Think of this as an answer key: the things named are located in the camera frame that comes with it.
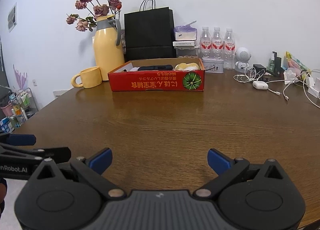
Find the person left hand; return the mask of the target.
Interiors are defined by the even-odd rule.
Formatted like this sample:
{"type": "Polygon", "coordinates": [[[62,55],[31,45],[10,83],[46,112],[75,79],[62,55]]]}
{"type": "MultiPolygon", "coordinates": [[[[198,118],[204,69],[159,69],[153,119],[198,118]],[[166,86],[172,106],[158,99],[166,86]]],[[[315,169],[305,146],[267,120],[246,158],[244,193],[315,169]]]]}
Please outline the person left hand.
{"type": "Polygon", "coordinates": [[[7,195],[7,181],[4,178],[0,178],[0,215],[5,208],[5,197],[7,195]]]}

